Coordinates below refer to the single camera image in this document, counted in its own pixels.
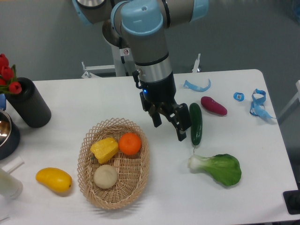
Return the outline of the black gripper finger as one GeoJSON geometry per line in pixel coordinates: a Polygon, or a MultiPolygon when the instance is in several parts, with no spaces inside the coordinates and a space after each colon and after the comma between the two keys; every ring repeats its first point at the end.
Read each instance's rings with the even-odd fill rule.
{"type": "Polygon", "coordinates": [[[150,117],[152,118],[152,122],[154,127],[159,127],[162,124],[160,113],[157,111],[150,112],[150,117]]]}
{"type": "Polygon", "coordinates": [[[185,103],[173,104],[170,118],[176,129],[178,140],[183,141],[187,137],[186,131],[192,125],[188,106],[185,103]]]}

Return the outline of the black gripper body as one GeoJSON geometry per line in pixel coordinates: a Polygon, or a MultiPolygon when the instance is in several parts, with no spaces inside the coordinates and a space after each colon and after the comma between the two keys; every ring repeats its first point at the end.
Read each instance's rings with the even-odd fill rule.
{"type": "Polygon", "coordinates": [[[136,70],[132,73],[136,87],[142,90],[140,97],[143,110],[149,114],[152,111],[157,111],[171,122],[172,105],[177,104],[174,99],[176,86],[173,73],[156,82],[142,81],[139,79],[141,74],[141,70],[136,70]]]}

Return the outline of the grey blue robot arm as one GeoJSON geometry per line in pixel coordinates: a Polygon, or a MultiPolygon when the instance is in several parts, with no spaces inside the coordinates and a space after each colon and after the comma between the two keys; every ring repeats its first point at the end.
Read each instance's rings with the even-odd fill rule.
{"type": "Polygon", "coordinates": [[[175,81],[165,30],[206,16],[207,0],[75,0],[73,5],[82,22],[108,24],[103,35],[121,51],[129,49],[132,72],[140,89],[143,110],[155,127],[161,115],[173,124],[180,141],[191,127],[188,106],[175,101],[175,81]]]}

